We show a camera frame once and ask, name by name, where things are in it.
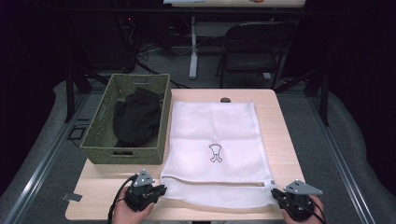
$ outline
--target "hand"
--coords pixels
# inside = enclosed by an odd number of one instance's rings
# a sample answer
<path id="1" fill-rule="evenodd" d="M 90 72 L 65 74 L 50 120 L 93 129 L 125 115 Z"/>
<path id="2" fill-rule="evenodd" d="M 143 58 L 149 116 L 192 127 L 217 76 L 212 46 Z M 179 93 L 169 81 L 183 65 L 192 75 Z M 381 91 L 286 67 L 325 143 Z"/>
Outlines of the hand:
<path id="1" fill-rule="evenodd" d="M 123 199 L 125 197 L 125 192 L 129 187 L 125 187 L 121 193 L 119 199 Z M 154 208 L 154 203 L 149 204 L 145 210 L 141 212 L 135 212 L 132 210 L 124 200 L 120 200 L 117 202 L 116 207 L 114 208 L 113 215 L 113 224 L 138 224 L 143 219 L 145 219 Z"/>
<path id="2" fill-rule="evenodd" d="M 320 201 L 320 199 L 317 196 L 314 195 L 309 195 L 309 198 L 323 211 L 323 203 Z M 324 220 L 323 215 L 321 214 L 320 210 L 315 206 L 314 212 L 321 217 L 321 219 Z M 304 223 L 304 224 L 321 224 L 320 220 L 315 217 L 311 216 L 309 219 L 302 221 L 302 222 L 296 222 L 294 221 L 288 214 L 288 212 L 285 209 L 282 209 L 282 215 L 283 218 L 285 219 L 285 222 L 287 224 L 298 224 L 298 223 Z"/>

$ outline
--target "white mesh laundry bag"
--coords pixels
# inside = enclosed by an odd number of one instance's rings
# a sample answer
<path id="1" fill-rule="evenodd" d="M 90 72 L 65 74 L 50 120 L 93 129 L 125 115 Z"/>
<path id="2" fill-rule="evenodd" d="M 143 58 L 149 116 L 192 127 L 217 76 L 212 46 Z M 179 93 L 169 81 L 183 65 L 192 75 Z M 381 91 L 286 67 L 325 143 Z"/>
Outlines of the white mesh laundry bag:
<path id="1" fill-rule="evenodd" d="M 276 204 L 254 103 L 174 102 L 163 196 L 221 208 Z"/>

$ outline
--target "black garment in basket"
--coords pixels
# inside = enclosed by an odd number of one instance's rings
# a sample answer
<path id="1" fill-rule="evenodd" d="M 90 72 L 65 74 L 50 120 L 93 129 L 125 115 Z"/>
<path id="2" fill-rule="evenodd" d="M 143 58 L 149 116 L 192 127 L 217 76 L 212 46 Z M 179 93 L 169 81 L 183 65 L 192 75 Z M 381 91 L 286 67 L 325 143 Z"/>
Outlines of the black garment in basket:
<path id="1" fill-rule="evenodd" d="M 161 121 L 160 96 L 143 88 L 117 101 L 113 131 L 119 138 L 115 147 L 139 147 L 158 134 Z"/>

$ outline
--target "white desk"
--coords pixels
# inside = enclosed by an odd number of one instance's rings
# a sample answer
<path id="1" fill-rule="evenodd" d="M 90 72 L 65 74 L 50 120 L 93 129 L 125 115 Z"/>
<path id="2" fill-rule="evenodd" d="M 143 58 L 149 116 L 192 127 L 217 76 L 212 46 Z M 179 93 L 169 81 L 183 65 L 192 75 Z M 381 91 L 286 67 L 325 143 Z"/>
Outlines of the white desk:
<path id="1" fill-rule="evenodd" d="M 203 3 L 174 3 L 173 7 L 269 7 L 269 8 L 303 8 L 305 0 L 264 0 L 256 3 L 250 0 L 205 0 Z M 190 79 L 197 78 L 198 54 L 196 45 L 196 22 L 191 18 L 191 63 Z"/>
<path id="2" fill-rule="evenodd" d="M 269 167 L 279 189 L 295 179 L 304 181 L 288 128 L 276 95 L 271 90 L 172 90 L 172 102 L 219 102 L 228 97 L 232 102 L 254 102 L 262 131 Z M 164 161 L 168 152 L 166 141 Z M 162 165 L 95 165 L 86 161 L 75 193 L 79 203 L 71 201 L 65 212 L 70 220 L 106 220 L 108 208 L 117 190 L 130 176 L 145 168 L 161 184 Z M 196 206 L 160 198 L 148 220 L 280 220 L 277 205 L 257 209 L 220 209 Z"/>

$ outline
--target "green basket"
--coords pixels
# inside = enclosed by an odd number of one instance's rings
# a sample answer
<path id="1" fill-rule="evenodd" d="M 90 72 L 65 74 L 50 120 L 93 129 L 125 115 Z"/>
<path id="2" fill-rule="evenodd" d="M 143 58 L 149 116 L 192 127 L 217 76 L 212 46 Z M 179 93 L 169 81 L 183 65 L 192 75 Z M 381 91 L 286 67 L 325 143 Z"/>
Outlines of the green basket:
<path id="1" fill-rule="evenodd" d="M 113 132 L 116 102 L 124 101 L 137 87 L 163 95 L 160 131 L 143 146 L 114 147 L 118 141 Z M 81 149 L 95 164 L 162 164 L 171 98 L 169 75 L 112 75 Z"/>

